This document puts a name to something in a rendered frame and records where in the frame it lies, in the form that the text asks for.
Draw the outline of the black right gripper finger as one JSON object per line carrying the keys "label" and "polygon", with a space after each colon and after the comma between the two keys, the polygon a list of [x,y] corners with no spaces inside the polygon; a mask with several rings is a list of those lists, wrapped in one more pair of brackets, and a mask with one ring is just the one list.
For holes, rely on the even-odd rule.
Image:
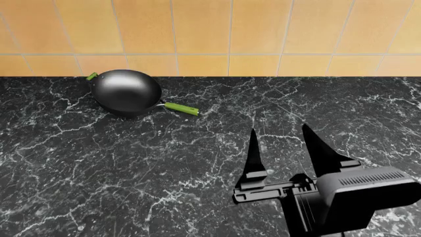
{"label": "black right gripper finger", "polygon": [[360,161],[340,155],[307,125],[302,125],[303,137],[317,178],[329,173],[361,169]]}
{"label": "black right gripper finger", "polygon": [[237,181],[235,188],[240,190],[262,188],[267,171],[260,159],[259,142],[254,129],[251,130],[247,159],[243,173]]}

